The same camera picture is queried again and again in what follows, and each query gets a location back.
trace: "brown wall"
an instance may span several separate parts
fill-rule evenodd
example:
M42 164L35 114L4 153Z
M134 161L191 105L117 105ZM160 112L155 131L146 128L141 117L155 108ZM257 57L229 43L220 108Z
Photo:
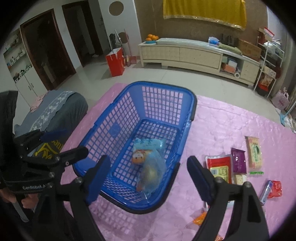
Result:
M220 34L239 37L256 44L257 29L267 27L266 5L261 0L245 0L247 27L245 31L221 24L193 19L163 19L162 0L134 0L138 15L141 37L144 41L148 34L159 37L183 38L207 41L209 36L219 38Z

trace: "purple snack package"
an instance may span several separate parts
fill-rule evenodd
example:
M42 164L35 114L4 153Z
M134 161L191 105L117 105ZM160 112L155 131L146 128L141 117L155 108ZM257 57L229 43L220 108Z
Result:
M231 148L233 173L247 173L245 151Z

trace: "pile of oranges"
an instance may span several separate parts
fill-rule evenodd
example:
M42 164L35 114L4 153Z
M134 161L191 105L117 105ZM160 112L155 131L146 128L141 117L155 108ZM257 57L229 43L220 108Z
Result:
M159 39L158 36L155 36L153 34L148 34L146 41L152 41L152 40L158 40L158 39Z

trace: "pink bedspread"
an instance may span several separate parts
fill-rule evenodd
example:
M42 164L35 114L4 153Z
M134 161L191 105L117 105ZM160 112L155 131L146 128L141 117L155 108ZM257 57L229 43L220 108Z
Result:
M66 142L62 151L77 147L94 122L125 87L117 83L87 113ZM269 232L281 225L296 200L296 135L290 129L262 116L211 98L197 96L197 110L181 158L181 166L166 202L156 211L135 215L127 213L101 196L90 205L95 222L105 239L111 240L182 240L190 241L198 227L192 224L203 207L187 172L186 160L195 155L204 162L206 155L230 154L231 147L247 150L245 136L260 138L264 175L248 177L257 194L266 180L282 183L283 196L269 199L264 206ZM62 184L76 175L66 168ZM225 236L231 210L227 210L219 234Z

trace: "cartoon character face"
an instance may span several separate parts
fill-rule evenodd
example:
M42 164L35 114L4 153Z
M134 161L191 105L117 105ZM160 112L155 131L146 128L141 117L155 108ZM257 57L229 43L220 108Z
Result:
M136 150L133 153L133 159L132 162L134 164L142 164L145 161L145 152L141 151L141 150Z

